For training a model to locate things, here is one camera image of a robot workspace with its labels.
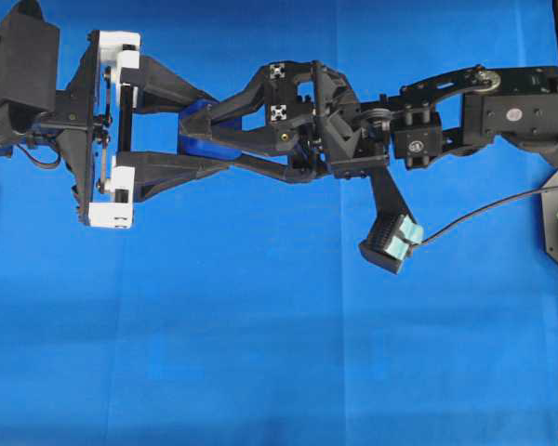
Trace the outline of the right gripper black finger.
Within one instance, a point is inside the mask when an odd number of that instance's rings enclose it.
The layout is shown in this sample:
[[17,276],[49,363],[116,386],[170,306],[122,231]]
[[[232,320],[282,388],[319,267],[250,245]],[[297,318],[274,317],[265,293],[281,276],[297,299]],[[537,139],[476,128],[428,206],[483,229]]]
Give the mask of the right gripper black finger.
[[204,176],[236,167],[286,184],[310,183],[328,175],[317,136],[310,123],[244,130],[210,121],[204,125],[204,141],[237,153],[227,159],[212,155]]
[[[269,64],[262,65],[245,89],[213,105],[205,106],[180,120],[179,131],[183,136],[213,142],[272,142],[269,127],[272,104],[272,81]],[[221,126],[234,118],[265,110],[265,125],[253,130],[232,130]]]

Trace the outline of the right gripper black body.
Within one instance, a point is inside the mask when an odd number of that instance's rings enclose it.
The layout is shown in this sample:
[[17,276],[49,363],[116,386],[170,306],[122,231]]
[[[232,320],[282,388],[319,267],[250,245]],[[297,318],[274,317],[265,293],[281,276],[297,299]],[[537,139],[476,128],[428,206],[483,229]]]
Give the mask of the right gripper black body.
[[291,161],[339,179],[388,171],[390,110],[362,104],[346,76],[320,61],[276,61],[265,74],[265,124],[297,141]]

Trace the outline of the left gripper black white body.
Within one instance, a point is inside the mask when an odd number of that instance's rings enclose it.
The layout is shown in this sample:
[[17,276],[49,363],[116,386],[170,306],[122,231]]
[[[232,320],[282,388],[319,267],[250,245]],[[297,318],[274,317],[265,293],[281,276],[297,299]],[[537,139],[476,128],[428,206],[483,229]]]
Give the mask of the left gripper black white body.
[[76,73],[59,92],[64,123],[58,149],[73,175],[79,221],[89,227],[126,230],[134,218],[135,169],[108,159],[112,93],[135,105],[135,88],[121,81],[125,68],[140,65],[138,33],[93,31]]

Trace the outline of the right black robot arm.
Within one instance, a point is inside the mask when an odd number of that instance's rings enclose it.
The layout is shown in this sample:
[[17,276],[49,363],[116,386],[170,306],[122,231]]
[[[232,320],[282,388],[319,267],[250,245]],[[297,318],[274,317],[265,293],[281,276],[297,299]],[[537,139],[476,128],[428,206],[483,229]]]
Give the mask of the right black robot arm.
[[183,136],[239,150],[265,176],[286,157],[286,180],[366,177],[401,160],[425,168],[504,138],[558,168],[558,67],[474,66],[362,101],[320,61],[276,61],[245,89],[180,121]]

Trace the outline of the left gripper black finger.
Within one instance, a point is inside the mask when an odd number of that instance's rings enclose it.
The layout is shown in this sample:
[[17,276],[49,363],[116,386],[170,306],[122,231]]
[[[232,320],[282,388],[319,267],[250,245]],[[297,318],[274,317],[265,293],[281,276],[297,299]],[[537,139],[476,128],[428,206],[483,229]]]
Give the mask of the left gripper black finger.
[[138,114],[181,112],[200,99],[216,101],[148,56],[139,57],[139,67],[132,70],[132,85],[137,88],[134,112]]
[[213,176],[232,165],[230,161],[154,151],[121,151],[117,153],[116,163],[135,169],[136,203],[187,182]]

